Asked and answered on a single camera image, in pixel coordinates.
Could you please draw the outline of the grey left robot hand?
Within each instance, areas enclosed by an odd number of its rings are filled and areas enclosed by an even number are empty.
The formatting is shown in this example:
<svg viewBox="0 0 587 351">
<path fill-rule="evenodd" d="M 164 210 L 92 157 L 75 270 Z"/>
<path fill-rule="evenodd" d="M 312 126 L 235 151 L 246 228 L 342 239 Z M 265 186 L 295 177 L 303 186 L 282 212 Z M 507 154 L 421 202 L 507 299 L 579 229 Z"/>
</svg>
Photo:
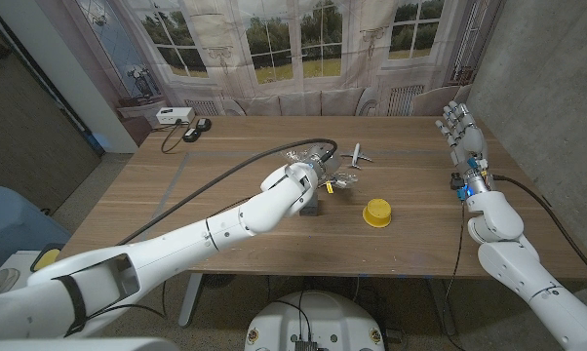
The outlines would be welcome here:
<svg viewBox="0 0 587 351">
<path fill-rule="evenodd" d="M 326 161 L 322 157 L 328 154 L 332 147 L 326 143 L 314 143 L 302 151 L 302 162 L 312 164 L 317 174 L 318 184 L 322 185 L 331 180 L 341 167 L 342 161 L 338 154 L 332 155 Z"/>
</svg>

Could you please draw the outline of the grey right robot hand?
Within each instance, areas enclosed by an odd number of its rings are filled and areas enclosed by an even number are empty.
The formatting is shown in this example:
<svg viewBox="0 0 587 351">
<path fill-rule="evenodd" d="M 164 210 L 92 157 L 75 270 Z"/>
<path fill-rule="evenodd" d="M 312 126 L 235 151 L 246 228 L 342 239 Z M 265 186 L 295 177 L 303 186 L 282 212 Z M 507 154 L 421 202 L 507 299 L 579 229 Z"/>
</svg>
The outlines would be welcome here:
<svg viewBox="0 0 587 351">
<path fill-rule="evenodd" d="M 466 104 L 451 100 L 443 107 L 443 117 L 435 125 L 450 146 L 456 168 L 450 176 L 450 188 L 457 190 L 461 199 L 494 190 L 488 145 Z"/>
</svg>

